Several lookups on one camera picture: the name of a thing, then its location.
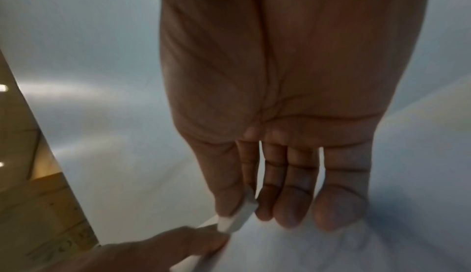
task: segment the palm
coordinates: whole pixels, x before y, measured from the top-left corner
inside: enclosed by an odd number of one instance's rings
[[[335,229],[362,216],[373,134],[412,53],[425,1],[163,0],[172,114],[220,215],[238,206],[242,176],[255,187],[262,141],[260,219],[301,221],[319,147],[326,178],[313,207],[317,223]]]

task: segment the white surface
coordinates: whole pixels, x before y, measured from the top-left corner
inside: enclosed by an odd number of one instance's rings
[[[470,4],[430,0],[390,112],[469,73]],[[160,0],[0,0],[0,49],[102,244],[214,215],[171,123],[158,61],[159,9]],[[388,157],[382,153],[375,157]],[[430,158],[447,160],[441,156]],[[404,170],[401,160],[390,170]]]
[[[214,257],[175,272],[471,271],[471,75],[383,121],[371,208],[334,234],[254,216]]]
[[[254,192],[250,186],[245,186],[245,196],[239,210],[231,217],[220,217],[217,222],[217,230],[231,234],[238,231],[259,207]]]

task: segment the human hand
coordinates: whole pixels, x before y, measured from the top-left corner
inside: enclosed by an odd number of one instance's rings
[[[70,260],[41,269],[41,272],[166,272],[190,255],[209,255],[226,244],[229,235],[216,226],[181,227],[150,239],[105,245]]]
[[[175,126],[216,211],[243,183],[257,216],[335,230],[367,209],[372,140],[412,54],[426,0],[162,0],[160,58]]]

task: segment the hand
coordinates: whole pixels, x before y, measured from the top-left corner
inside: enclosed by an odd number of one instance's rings
[[[365,213],[376,126],[412,54],[426,0],[162,0],[160,58],[174,123],[216,211],[266,159],[261,220],[295,227],[317,178],[325,230]]]
[[[215,225],[177,228],[140,242],[105,245],[46,267],[42,272],[163,272],[190,255],[208,255],[226,244],[229,235]]]

